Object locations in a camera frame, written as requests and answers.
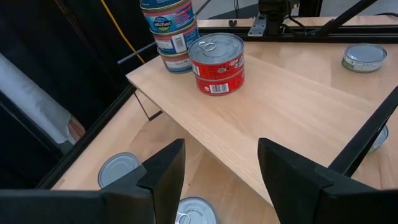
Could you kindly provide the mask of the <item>white fabric roll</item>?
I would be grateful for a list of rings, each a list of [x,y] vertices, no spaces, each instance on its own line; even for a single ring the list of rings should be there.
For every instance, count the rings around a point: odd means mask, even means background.
[[[75,144],[83,125],[48,93],[0,54],[0,91],[57,144]]]

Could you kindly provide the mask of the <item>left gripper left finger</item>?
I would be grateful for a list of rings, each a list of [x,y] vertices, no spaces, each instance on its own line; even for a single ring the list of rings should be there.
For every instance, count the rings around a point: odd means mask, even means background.
[[[176,139],[101,190],[0,190],[0,224],[174,224],[184,176]]]

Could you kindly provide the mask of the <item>wooden shelf with black frame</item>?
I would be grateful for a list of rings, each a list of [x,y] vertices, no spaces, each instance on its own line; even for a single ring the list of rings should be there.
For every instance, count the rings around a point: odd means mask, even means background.
[[[203,94],[191,73],[169,73],[154,58],[128,80],[261,197],[257,159],[268,138],[323,166],[347,145],[398,85],[398,44],[372,73],[341,64],[344,44],[248,42],[245,81],[228,95]]]

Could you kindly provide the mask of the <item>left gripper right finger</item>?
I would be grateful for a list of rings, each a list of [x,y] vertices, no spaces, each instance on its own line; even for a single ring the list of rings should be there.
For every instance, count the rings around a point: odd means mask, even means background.
[[[280,224],[398,224],[398,190],[377,190],[258,140],[262,179]]]

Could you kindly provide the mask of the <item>teal tuna can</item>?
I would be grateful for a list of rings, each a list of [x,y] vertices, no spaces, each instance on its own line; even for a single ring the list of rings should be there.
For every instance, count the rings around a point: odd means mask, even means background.
[[[218,224],[215,209],[205,199],[187,197],[179,201],[175,224]]]

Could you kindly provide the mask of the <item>black aluminium table frame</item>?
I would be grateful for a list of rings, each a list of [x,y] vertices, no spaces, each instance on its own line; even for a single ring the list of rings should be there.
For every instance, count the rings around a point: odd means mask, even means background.
[[[198,23],[200,35],[216,32],[235,34],[248,42],[319,42],[319,43],[355,43],[362,40],[374,40],[382,44],[398,44],[398,13],[384,12],[375,16],[359,16],[359,12],[376,0],[360,0],[353,7],[333,17],[298,17],[294,18],[307,28],[307,35],[292,35],[288,30],[282,29],[279,36],[267,35],[265,30],[252,34],[255,19],[230,19],[237,20],[236,27],[230,27],[226,19],[200,20]],[[293,31],[302,32],[302,29],[291,21],[288,25]],[[40,189],[52,188],[72,164],[87,150],[88,146],[98,138],[103,129],[109,126],[111,120],[123,107],[128,104],[138,106],[144,114],[147,109],[143,107],[138,91],[134,87],[127,87],[99,117],[94,126],[83,135],[71,152],[67,153],[43,180],[38,184]]]

